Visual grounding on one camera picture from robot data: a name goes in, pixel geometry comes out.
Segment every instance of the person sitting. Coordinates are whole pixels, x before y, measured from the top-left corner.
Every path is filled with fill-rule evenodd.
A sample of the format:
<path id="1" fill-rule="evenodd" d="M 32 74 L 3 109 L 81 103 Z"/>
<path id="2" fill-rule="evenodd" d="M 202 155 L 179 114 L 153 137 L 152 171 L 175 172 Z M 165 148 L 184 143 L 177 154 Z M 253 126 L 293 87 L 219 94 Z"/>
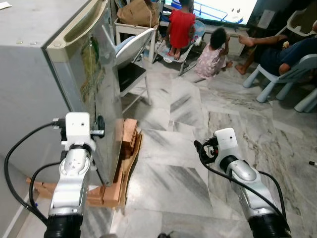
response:
<path id="1" fill-rule="evenodd" d="M 313 24 L 317 33 L 317 21 Z M 244 64 L 235 68 L 240 74 L 245 74 L 253 61 L 259 63 L 267 72 L 280 76 L 288 72 L 302 57 L 317 54 L 317 35 L 290 45 L 287 36 L 277 35 L 266 38 L 239 36 L 239 42 L 248 47 L 257 45 Z"/>
<path id="2" fill-rule="evenodd" d="M 173 10 L 169 17 L 170 23 L 166 32 L 166 41 L 172 45 L 168 55 L 174 56 L 179 60 L 181 49 L 185 48 L 191 42 L 195 32 L 194 1 L 180 0 L 182 8 Z"/>
<path id="3" fill-rule="evenodd" d="M 229 40 L 230 36 L 222 27 L 217 28 L 211 34 L 210 43 L 206 45 L 202 55 L 197 60 L 195 73 L 199 77 L 213 78 L 221 69 L 232 66 L 232 62 L 227 64 L 225 62 L 225 56 L 229 52 Z"/>

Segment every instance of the girl in red dress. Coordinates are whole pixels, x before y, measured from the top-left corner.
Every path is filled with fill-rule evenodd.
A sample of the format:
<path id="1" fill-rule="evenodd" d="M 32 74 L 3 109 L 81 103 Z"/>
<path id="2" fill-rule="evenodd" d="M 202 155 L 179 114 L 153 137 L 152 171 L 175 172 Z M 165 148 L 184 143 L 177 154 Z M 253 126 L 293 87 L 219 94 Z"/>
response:
<path id="1" fill-rule="evenodd" d="M 169 17 L 170 23 L 166 32 L 166 41 L 172 48 L 168 53 L 179 60 L 181 49 L 188 46 L 195 32 L 194 0 L 180 0 L 182 9 L 173 10 Z"/>

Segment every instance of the dark shorts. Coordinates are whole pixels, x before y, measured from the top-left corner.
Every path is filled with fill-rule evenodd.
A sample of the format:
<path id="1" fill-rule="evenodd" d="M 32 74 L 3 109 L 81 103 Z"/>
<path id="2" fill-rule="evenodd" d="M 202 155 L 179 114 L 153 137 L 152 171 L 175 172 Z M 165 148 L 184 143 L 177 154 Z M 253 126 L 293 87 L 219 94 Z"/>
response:
<path id="1" fill-rule="evenodd" d="M 281 65 L 279 53 L 286 41 L 287 39 L 283 39 L 275 45 L 258 45 L 254 52 L 254 61 L 261 64 L 262 68 L 269 73 L 278 76 L 278 69 Z"/>

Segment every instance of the television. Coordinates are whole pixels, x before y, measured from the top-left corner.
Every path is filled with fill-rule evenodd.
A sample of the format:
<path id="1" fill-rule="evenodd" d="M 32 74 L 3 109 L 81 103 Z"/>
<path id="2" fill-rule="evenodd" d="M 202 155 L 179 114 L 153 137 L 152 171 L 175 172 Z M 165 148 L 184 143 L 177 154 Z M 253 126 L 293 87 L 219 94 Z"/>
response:
<path id="1" fill-rule="evenodd" d="M 194 0 L 194 14 L 204 20 L 246 25 L 258 0 Z M 181 8 L 179 0 L 165 4 Z"/>

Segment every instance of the black cable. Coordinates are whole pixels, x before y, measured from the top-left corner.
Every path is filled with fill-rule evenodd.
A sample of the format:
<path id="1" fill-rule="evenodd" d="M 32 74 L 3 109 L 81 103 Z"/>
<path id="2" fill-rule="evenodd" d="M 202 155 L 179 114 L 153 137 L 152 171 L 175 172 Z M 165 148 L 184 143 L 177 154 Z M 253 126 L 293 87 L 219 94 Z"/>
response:
<path id="1" fill-rule="evenodd" d="M 240 185 L 241 187 L 244 187 L 245 189 L 249 190 L 250 192 L 254 193 L 256 196 L 258 196 L 259 198 L 261 198 L 264 202 L 266 202 L 268 205 L 270 205 L 274 210 L 275 212 L 277 212 L 277 214 L 281 217 L 284 218 L 285 222 L 287 223 L 286 221 L 286 217 L 284 217 L 284 215 L 279 211 L 279 209 L 273 204 L 271 203 L 268 199 L 266 199 L 264 196 L 262 196 L 260 193 L 258 193 L 257 191 L 255 191 L 254 189 L 250 188 L 249 186 L 245 185 L 244 183 L 241 183 L 239 182 L 238 180 L 222 173 L 222 172 L 219 172 L 217 170 L 214 170 L 213 168 L 210 168 L 208 165 L 206 165 L 203 161 L 203 158 L 202 158 L 202 154 L 203 154 L 203 150 L 204 150 L 204 147 L 209 145 L 209 142 L 205 142 L 202 147 L 200 148 L 199 150 L 199 159 L 201 161 L 201 163 L 203 164 L 203 166 L 208 169 L 209 171 L 221 176 L 221 177 L 224 177 L 232 182 L 235 182 L 236 184 Z"/>
<path id="2" fill-rule="evenodd" d="M 283 216 L 285 217 L 285 219 L 287 220 L 286 218 L 286 211 L 285 211 L 285 204 L 284 204 L 284 198 L 283 198 L 283 193 L 282 193 L 282 190 L 281 190 L 281 187 L 279 186 L 278 184 L 278 181 L 270 174 L 266 173 L 266 172 L 263 172 L 263 171 L 259 171 L 260 174 L 263 174 L 265 176 L 268 176 L 271 180 L 273 180 L 273 182 L 275 183 L 275 186 L 277 188 L 277 191 L 278 191 L 278 196 L 279 196 L 279 200 L 280 200 L 280 203 L 281 203 L 281 208 L 282 208 L 282 213 L 283 213 Z"/>
<path id="3" fill-rule="evenodd" d="M 30 199 L 30 203 L 31 206 L 41 215 L 41 217 L 43 219 L 47 219 L 42 213 L 41 211 L 37 208 L 37 206 L 35 205 L 35 201 L 34 201 L 34 197 L 33 197 L 33 186 L 34 186 L 34 182 L 36 179 L 36 176 L 39 174 L 40 171 L 42 171 L 43 169 L 50 167 L 50 166 L 54 166 L 54 165 L 59 165 L 60 162 L 55 162 L 55 163 L 50 163 L 47 165 L 44 165 L 42 167 L 40 167 L 38 170 L 35 171 L 35 173 L 33 174 L 32 178 L 31 178 L 31 182 L 30 182 L 30 187 L 29 187 L 29 199 Z"/>
<path id="4" fill-rule="evenodd" d="M 36 209 L 34 209 L 34 207 L 30 206 L 28 203 L 26 203 L 20 196 L 19 194 L 15 191 L 13 184 L 11 182 L 10 179 L 10 175 L 9 175 L 9 159 L 11 154 L 14 152 L 14 150 L 20 145 L 22 144 L 23 141 L 25 141 L 27 138 L 29 138 L 31 135 L 33 135 L 34 133 L 38 132 L 39 130 L 45 128 L 45 127 L 49 127 L 49 126 L 54 126 L 56 125 L 56 122 L 52 121 L 50 123 L 44 124 L 38 128 L 36 128 L 35 130 L 31 131 L 30 133 L 28 133 L 26 136 L 24 136 L 21 140 L 19 140 L 8 152 L 8 154 L 5 157 L 4 160 L 4 177 L 6 180 L 6 183 L 8 184 L 8 187 L 13 195 L 13 197 L 21 204 L 23 205 L 28 211 L 32 212 L 35 216 L 37 216 L 45 225 L 47 224 L 47 219 L 44 219 L 41 214 L 38 213 L 38 211 Z"/>

